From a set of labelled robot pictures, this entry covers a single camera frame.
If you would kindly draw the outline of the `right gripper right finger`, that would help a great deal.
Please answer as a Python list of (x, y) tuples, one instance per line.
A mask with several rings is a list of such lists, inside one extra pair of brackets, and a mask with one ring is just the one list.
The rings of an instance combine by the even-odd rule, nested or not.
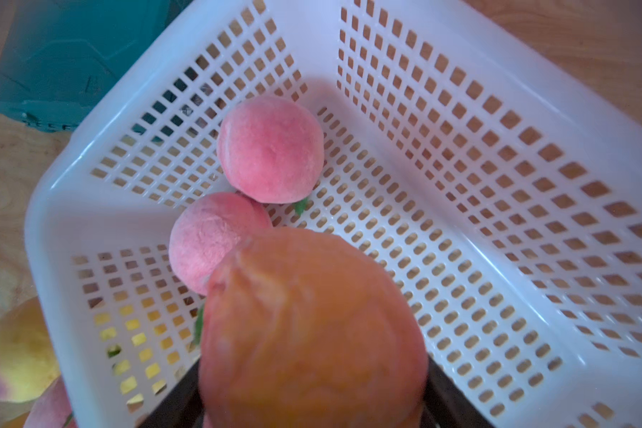
[(490, 421), (465, 397), (453, 381), (428, 358), (422, 428), (492, 428)]

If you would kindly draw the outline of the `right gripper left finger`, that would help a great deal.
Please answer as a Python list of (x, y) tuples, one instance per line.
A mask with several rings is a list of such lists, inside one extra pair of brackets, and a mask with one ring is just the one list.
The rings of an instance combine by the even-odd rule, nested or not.
[(185, 373), (164, 400), (144, 419), (140, 428), (192, 428), (201, 426), (199, 364)]

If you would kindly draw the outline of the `orange red peach front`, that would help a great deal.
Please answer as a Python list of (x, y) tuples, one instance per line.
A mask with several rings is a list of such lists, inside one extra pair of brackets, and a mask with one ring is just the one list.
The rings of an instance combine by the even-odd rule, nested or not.
[(341, 237), (243, 240), (212, 273), (203, 315), (207, 426), (419, 426), (423, 334), (385, 269)]

